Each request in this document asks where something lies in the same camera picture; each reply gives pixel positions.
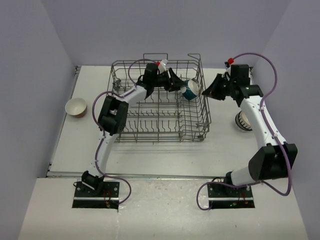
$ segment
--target red connector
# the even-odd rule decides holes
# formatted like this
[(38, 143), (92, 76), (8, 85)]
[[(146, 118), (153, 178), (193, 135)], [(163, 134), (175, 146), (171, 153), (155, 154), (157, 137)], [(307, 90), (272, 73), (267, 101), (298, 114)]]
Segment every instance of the red connector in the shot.
[(231, 57), (231, 58), (228, 59), (227, 62), (228, 62), (228, 64), (233, 64), (234, 63), (234, 59)]

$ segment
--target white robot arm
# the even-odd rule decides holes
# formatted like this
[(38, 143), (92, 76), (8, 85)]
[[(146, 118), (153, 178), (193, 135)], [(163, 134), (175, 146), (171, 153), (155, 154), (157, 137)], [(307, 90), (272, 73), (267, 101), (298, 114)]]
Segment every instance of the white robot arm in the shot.
[(292, 168), (298, 153), (296, 145), (288, 144), (279, 133), (263, 101), (264, 95), (260, 87), (250, 85), (249, 66), (228, 64), (227, 67), (226, 72), (218, 74), (202, 94), (216, 100), (225, 100), (226, 96), (230, 96), (236, 101), (250, 122), (258, 151), (251, 158), (248, 166), (228, 172), (224, 183), (229, 186), (243, 186), (287, 177), (286, 157)]
[(180, 90), (185, 85), (185, 82), (174, 73), (172, 68), (166, 69), (167, 62), (164, 59), (159, 63), (148, 63), (144, 74), (139, 77), (132, 89), (117, 97), (106, 96), (98, 120), (95, 119), (101, 132), (98, 148), (95, 158), (82, 174), (83, 185), (96, 191), (99, 188), (105, 176), (103, 172), (106, 169), (112, 146), (126, 125), (129, 107), (150, 96), (154, 88), (164, 88), (168, 92), (173, 92)]

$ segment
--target blue mug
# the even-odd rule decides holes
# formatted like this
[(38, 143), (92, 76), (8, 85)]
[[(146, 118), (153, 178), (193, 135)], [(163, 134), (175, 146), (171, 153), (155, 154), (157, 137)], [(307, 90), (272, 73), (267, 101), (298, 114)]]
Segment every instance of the blue mug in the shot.
[(182, 95), (188, 101), (195, 99), (199, 95), (199, 87), (198, 85), (192, 80), (184, 81), (184, 86), (180, 88)]

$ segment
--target light purple wall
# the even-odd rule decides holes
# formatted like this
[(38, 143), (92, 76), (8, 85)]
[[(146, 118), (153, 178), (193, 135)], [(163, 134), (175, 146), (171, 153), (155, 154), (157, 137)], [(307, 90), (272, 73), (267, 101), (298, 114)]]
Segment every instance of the light purple wall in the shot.
[(74, 67), (39, 0), (0, 7), (0, 239), (17, 239), (44, 177)]
[[(320, 236), (319, 9), (319, 0), (293, 0), (263, 51), (279, 78), (266, 101), (269, 112), (287, 141), (298, 148), (293, 188), (310, 240)], [(273, 71), (263, 60), (255, 65), (253, 76), (264, 92), (271, 89)]]
[(142, 53), (205, 66), (262, 52), (290, 0), (42, 0), (75, 65), (110, 65)]

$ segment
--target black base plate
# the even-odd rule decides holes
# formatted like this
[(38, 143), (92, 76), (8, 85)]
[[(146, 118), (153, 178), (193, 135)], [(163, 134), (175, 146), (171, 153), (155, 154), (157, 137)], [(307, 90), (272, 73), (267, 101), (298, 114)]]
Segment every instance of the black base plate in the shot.
[[(215, 177), (215, 181), (224, 181), (224, 177)], [(207, 186), (211, 209), (246, 209), (254, 208), (251, 187), (231, 188), (220, 184)]]
[(119, 187), (118, 181), (104, 181), (101, 192), (84, 185), (81, 181), (75, 182), (72, 208), (76, 209), (118, 209)]

